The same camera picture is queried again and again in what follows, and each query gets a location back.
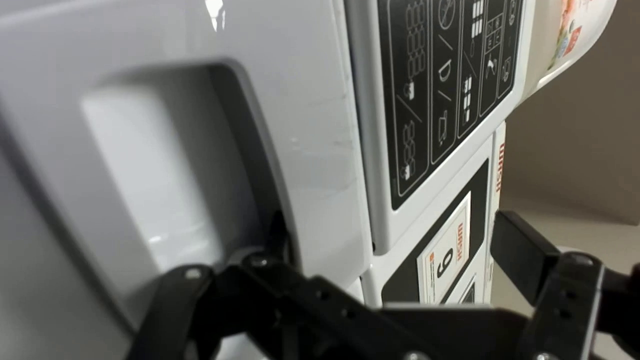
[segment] black plastic part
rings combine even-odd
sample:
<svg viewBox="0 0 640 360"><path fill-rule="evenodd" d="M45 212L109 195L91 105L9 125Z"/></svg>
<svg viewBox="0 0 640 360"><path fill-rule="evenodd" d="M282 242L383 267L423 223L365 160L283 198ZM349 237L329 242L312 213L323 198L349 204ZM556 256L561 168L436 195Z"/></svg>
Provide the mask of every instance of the black plastic part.
<svg viewBox="0 0 640 360"><path fill-rule="evenodd" d="M588 254L561 254L535 302L517 358L550 354L561 360L589 356L600 310L604 265Z"/></svg>
<svg viewBox="0 0 640 360"><path fill-rule="evenodd" d="M379 313L420 338L446 345L443 360L514 358L528 321L521 313L497 307L406 307Z"/></svg>
<svg viewBox="0 0 640 360"><path fill-rule="evenodd" d="M184 265L162 276L127 360L182 360L186 345L197 338L191 324L209 282L207 265ZM217 347L213 339L193 343L199 358L211 358Z"/></svg>
<svg viewBox="0 0 640 360"><path fill-rule="evenodd" d="M250 254L215 273L205 265L168 271L127 360L177 360L188 343L209 360L232 334L247 334L267 358L282 360L581 360L595 328L637 354L640 267L628 278L604 271L588 254L559 256L510 212L495 222L495 240L508 237L515 243L512 256L526 250L519 260L533 271L515 276L533 298L532 319L493 307L370 310L322 278Z"/></svg>
<svg viewBox="0 0 640 360"><path fill-rule="evenodd" d="M535 304L559 252L515 212L495 213L492 256L519 293Z"/></svg>

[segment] white plastic panel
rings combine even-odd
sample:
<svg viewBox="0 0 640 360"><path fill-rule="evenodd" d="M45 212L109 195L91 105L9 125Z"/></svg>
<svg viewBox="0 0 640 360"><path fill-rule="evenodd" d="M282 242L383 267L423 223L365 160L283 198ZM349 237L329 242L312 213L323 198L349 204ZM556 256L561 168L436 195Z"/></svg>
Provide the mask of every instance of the white plastic panel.
<svg viewBox="0 0 640 360"><path fill-rule="evenodd" d="M157 102L157 85L122 85L127 75L232 65L260 135L272 143L267 160L304 271L347 286L365 270L372 237L339 0L59 2L4 14L0 43L11 48L0 54L2 120L133 324L143 313L140 293L162 267L213 261L209 240L222 233L219 222L243 227L245 218L217 218L209 204L197 204L197 173L188 176L175 138L162 128L180 123L186 107L203 109L188 115L211 113L188 103L197 85L180 90L175 118L173 103ZM131 147L127 162L120 162L124 145ZM148 187L143 169L157 173ZM153 235L172 245L148 245Z"/></svg>

